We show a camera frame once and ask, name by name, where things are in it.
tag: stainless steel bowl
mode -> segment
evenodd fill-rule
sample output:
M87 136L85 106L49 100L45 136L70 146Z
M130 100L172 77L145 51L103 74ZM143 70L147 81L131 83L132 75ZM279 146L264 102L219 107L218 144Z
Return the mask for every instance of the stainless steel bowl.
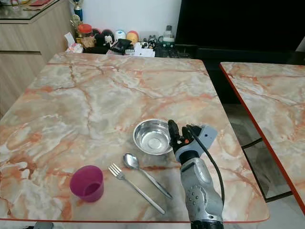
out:
M161 119L148 119L139 123L133 131L133 141L147 154L162 155L172 150L168 124Z

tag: tile floor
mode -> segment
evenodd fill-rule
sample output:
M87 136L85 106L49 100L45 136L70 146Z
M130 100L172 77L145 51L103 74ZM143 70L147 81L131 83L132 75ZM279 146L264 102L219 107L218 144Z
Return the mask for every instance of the tile floor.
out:
M225 104L224 109L241 145L260 138L241 105ZM277 165L263 142L246 149L249 161L266 197L289 191ZM225 229L303 229L305 217L293 196L268 203L270 219L261 223L225 224ZM0 229L22 229L35 222L1 221ZM55 223L54 229L189 229L184 223Z

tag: metal spoon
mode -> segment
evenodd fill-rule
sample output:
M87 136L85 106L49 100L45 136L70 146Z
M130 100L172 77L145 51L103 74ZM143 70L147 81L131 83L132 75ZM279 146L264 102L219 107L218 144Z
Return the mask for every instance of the metal spoon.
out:
M133 169L138 169L141 172L143 172L148 179L150 179L150 181L168 198L172 199L172 195L168 193L168 191L166 191L166 189L158 182L156 181L155 178L153 178L151 175L149 175L146 171L144 171L143 169L140 168L138 159L136 156L127 153L123 156L123 160L124 160L124 164L128 167L128 168L133 168Z

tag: fork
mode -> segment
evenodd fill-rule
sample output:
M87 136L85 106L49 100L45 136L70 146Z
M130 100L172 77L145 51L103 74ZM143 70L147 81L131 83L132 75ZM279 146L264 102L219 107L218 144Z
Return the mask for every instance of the fork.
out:
M115 164L112 164L108 167L109 171L119 180L125 180L128 184L130 184L138 193L140 193L152 206L155 207L162 215L165 214L165 211L162 207L160 207L156 202L154 202L148 195L146 195L141 189L136 187L134 183L128 180L122 170L117 167Z

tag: pink cup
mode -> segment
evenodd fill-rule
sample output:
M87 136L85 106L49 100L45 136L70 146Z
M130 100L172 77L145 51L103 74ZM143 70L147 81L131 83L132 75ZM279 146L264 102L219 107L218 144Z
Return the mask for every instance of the pink cup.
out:
M77 170L70 182L72 193L87 202L95 202L104 192L103 173L96 166Z

